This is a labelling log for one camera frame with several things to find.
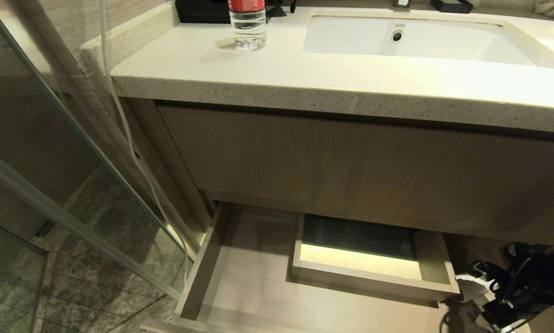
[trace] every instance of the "undermount sink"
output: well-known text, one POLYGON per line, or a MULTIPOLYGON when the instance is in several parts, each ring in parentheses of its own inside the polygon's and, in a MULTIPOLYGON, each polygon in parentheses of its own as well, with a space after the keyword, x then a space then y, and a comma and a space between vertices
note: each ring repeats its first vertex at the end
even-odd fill
POLYGON ((554 68, 554 53, 501 25, 432 19, 314 16, 304 50, 435 57, 554 68))

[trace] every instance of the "water bottle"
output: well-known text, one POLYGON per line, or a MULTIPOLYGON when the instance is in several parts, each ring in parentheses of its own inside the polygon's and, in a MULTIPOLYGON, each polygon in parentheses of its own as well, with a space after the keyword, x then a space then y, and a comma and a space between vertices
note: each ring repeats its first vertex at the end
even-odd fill
POLYGON ((238 50, 258 50, 267 40, 264 0, 228 0, 238 50))

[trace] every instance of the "wooden cabinet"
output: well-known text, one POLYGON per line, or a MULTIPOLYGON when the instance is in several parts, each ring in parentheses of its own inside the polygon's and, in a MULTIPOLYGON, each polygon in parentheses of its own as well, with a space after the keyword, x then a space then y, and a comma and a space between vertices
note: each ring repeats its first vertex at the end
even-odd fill
POLYGON ((214 200, 554 245, 554 142, 159 107, 214 200))

